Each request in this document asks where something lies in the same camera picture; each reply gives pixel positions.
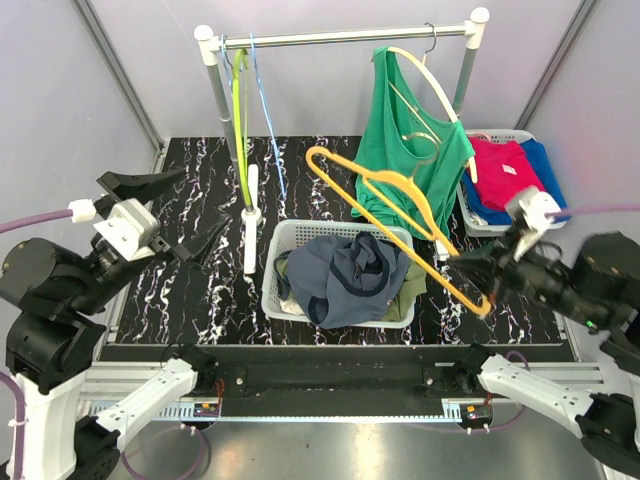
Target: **red shirt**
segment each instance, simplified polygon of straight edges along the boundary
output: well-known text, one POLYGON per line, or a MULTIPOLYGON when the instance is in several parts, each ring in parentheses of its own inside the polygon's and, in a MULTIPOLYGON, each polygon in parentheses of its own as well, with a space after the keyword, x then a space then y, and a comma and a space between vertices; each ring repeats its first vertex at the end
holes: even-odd
POLYGON ((469 140, 476 151, 478 183, 475 187, 485 207, 504 211, 505 205, 527 187, 535 186, 541 192, 545 191, 524 150, 516 142, 499 144, 479 138, 469 140))

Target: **white wall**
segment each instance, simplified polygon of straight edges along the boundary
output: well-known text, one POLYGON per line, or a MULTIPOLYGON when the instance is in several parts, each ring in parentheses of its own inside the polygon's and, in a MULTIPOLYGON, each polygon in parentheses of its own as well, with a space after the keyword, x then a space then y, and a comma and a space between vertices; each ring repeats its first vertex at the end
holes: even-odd
MULTIPOLYGON (((569 206, 640 200, 640 58, 634 21, 639 15, 639 2, 600 4, 530 126, 547 147, 569 206)), ((573 262, 586 236, 613 230, 640 242, 640 216, 579 216, 549 238, 573 262)), ((602 358, 599 339, 577 330, 582 355, 602 358)))
MULTIPOLYGON (((68 0, 0 2, 0 223, 97 198, 106 170, 148 172, 153 151, 68 0)), ((0 235, 0 258, 44 237, 82 254, 92 229, 69 220, 0 235)), ((0 300, 0 365, 18 310, 0 300)), ((13 399, 0 388, 0 463, 13 399)))
MULTIPOLYGON (((457 24, 491 12, 464 107, 465 125, 515 124, 579 0, 93 0, 127 73, 163 137, 221 135, 213 94, 193 39, 199 24, 217 34, 255 36, 457 24)), ((258 51, 277 135, 361 135, 371 102, 375 46, 366 42, 258 51)), ((422 58, 431 39, 398 41, 422 58)), ((443 38, 429 66, 453 98, 464 39, 443 38)), ((444 118, 424 80, 405 62, 419 98, 444 118)), ((250 134, 267 134, 255 91, 250 134)))

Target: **blue cloth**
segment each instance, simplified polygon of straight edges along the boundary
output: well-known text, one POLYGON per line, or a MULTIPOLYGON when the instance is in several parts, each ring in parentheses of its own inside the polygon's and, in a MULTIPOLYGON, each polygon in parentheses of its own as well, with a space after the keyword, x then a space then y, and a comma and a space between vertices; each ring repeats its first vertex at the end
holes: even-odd
MULTIPOLYGON (((532 138, 531 140, 521 143, 520 146, 524 150, 527 160, 531 164, 531 168, 533 168, 540 182, 544 185, 545 190, 553 197, 560 208, 567 208, 567 202, 562 195, 556 176, 553 174, 544 145, 532 138)), ((511 217, 507 212, 494 210, 482 204, 478 192, 476 192, 473 186, 471 177, 466 170, 462 176, 462 183, 467 191, 467 205, 471 210, 484 218, 490 225, 511 225, 511 217)), ((569 218, 571 217, 560 217, 556 221, 564 222, 569 218)))

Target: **clothing tag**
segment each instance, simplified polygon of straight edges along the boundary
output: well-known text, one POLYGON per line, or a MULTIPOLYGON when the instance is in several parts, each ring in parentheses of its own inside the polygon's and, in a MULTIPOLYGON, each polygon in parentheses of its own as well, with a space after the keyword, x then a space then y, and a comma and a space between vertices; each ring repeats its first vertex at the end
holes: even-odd
POLYGON ((516 172, 516 169, 513 167, 510 167, 509 165, 502 164, 502 170, 504 170, 504 173, 510 173, 511 175, 518 175, 518 172, 516 172))

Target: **laundry basket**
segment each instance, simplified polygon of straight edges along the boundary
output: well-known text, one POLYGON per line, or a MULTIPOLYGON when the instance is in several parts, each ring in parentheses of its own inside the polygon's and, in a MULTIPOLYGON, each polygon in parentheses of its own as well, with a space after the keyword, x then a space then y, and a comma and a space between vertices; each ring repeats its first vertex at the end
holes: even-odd
MULTIPOLYGON (((413 239, 408 231, 399 227, 389 227, 389 230, 413 248, 413 239)), ((375 226, 364 223, 324 222, 319 220, 284 220, 280 222, 271 238, 262 282, 262 310, 264 310, 267 317, 311 323, 305 315, 285 313, 280 308, 278 282, 273 268, 273 261, 281 253, 301 247, 319 235, 341 235, 347 238, 355 238, 360 232, 371 232, 375 238, 388 240, 388 237, 375 226)), ((413 320, 414 307, 415 300, 402 322, 364 322, 354 325, 354 327, 404 328, 413 320)))
MULTIPOLYGON (((524 130, 509 130, 509 129, 489 129, 469 131, 471 133, 484 133, 491 137, 491 143, 507 143, 514 140, 518 143, 526 142, 535 137, 524 130)), ((470 237, 499 237, 507 231, 509 225, 480 225, 472 220, 471 212, 467 206, 467 200, 462 191, 462 183, 458 184, 457 188, 458 202, 460 203, 460 210, 462 210, 462 219, 464 220, 464 229, 467 235, 470 237)), ((551 225, 551 229, 562 228, 567 222, 556 222, 551 225)))

